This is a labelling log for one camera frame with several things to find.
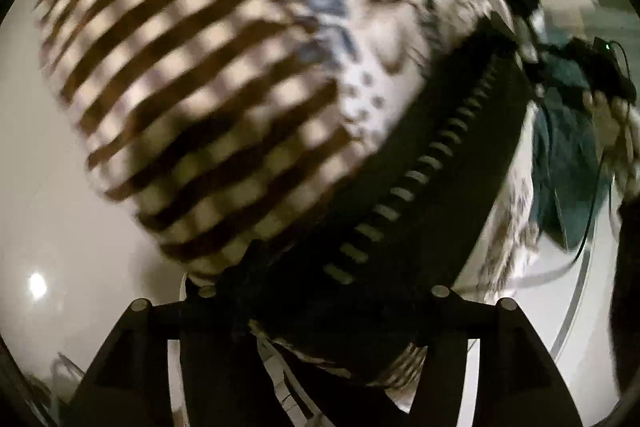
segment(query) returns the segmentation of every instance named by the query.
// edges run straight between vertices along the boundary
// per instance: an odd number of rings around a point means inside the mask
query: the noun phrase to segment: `screw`
[[[146,299],[136,299],[131,303],[131,309],[135,312],[141,312],[149,306],[149,302]]]
[[[444,299],[445,297],[449,297],[449,288],[443,286],[442,284],[438,284],[431,288],[431,294],[434,297]]]
[[[208,299],[210,297],[216,296],[216,287],[215,286],[203,286],[198,290],[198,295],[203,299]]]
[[[518,309],[518,303],[508,297],[500,300],[500,306],[510,312],[516,311]]]

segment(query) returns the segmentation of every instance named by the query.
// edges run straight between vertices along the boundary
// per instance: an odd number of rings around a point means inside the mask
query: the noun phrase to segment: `spotted fabric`
[[[503,0],[36,0],[92,183],[200,283],[310,227],[492,10],[510,21]]]

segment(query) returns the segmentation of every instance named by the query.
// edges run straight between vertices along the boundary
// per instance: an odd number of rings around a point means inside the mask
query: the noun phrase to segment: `human hand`
[[[640,195],[640,114],[625,100],[609,103],[604,93],[585,92],[584,107],[591,114],[598,158],[613,173],[625,201]]]

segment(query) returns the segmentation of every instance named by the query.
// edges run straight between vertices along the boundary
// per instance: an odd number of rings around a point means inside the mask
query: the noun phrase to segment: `bright light spot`
[[[39,273],[34,273],[29,277],[29,291],[34,300],[40,299],[47,292],[47,283]]]

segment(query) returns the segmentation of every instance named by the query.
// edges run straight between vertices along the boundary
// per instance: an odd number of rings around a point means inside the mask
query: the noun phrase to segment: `brown and white striped cloth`
[[[491,10],[511,22],[503,0],[36,0],[92,183],[201,284],[312,226]]]

